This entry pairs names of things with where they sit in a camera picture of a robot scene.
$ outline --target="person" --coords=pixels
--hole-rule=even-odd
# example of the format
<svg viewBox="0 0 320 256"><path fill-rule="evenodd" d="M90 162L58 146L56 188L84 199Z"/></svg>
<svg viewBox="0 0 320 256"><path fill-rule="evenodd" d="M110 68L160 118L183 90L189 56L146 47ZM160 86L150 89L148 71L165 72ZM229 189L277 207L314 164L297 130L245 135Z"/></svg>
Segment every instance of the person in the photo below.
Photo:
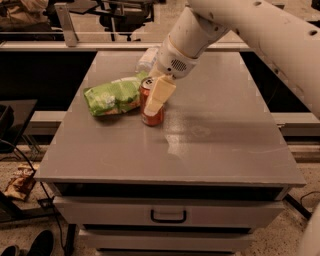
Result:
<svg viewBox="0 0 320 256"><path fill-rule="evenodd" d="M0 0L0 32L6 40L52 40L50 33L27 35L28 32L52 32L44 15L49 0ZM11 32L27 32L26 35Z"/></svg>
<svg viewBox="0 0 320 256"><path fill-rule="evenodd" d="M26 256L50 256L54 247L54 236L50 230L43 230L33 241ZM20 256L21 251L18 245L7 247L1 256Z"/></svg>

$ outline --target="shoe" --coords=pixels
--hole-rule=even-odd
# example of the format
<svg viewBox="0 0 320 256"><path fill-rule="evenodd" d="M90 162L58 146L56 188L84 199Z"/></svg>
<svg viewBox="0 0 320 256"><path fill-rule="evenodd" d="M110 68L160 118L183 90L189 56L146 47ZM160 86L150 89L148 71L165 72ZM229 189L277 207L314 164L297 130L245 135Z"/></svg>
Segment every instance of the shoe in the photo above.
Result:
<svg viewBox="0 0 320 256"><path fill-rule="evenodd" d="M20 255L20 249L17 245L12 245L7 247L1 256L19 256Z"/></svg>
<svg viewBox="0 0 320 256"><path fill-rule="evenodd" d="M50 256L54 246L54 237L50 230L42 231L33 241L26 256Z"/></svg>

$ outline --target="red can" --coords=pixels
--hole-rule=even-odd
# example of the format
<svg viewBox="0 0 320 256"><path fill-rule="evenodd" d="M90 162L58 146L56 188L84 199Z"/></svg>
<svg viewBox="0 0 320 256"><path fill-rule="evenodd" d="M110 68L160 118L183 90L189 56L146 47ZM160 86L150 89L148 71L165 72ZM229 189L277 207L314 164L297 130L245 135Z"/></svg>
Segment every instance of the red can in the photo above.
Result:
<svg viewBox="0 0 320 256"><path fill-rule="evenodd" d="M164 108L162 107L155 116L148 116L144 113L150 90L154 84L154 79L146 78L140 85L140 113L141 120L148 126L161 124L164 119Z"/></svg>

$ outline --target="black handle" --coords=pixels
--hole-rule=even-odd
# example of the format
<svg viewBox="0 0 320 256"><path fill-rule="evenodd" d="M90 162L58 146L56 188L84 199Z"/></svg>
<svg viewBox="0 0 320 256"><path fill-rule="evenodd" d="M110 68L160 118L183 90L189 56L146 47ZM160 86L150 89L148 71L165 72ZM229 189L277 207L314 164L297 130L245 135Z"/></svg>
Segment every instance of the black handle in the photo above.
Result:
<svg viewBox="0 0 320 256"><path fill-rule="evenodd" d="M187 211L183 210L182 219L180 219L180 220L160 220L160 219L156 219L154 217L154 210L151 210L150 217L151 217L151 220L153 222L156 222L156 223L170 223L170 224L174 223L174 224L179 224L179 223L183 223L183 222L185 222L187 220Z"/></svg>

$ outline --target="green chip bag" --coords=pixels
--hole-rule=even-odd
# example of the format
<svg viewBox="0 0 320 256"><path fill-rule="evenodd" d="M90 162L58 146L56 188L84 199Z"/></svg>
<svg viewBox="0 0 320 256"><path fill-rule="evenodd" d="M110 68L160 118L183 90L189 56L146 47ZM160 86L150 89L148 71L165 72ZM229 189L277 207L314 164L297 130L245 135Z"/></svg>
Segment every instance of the green chip bag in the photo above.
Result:
<svg viewBox="0 0 320 256"><path fill-rule="evenodd" d="M126 77L83 90L92 116L126 113L140 106L139 87L147 77L142 71L136 76Z"/></svg>

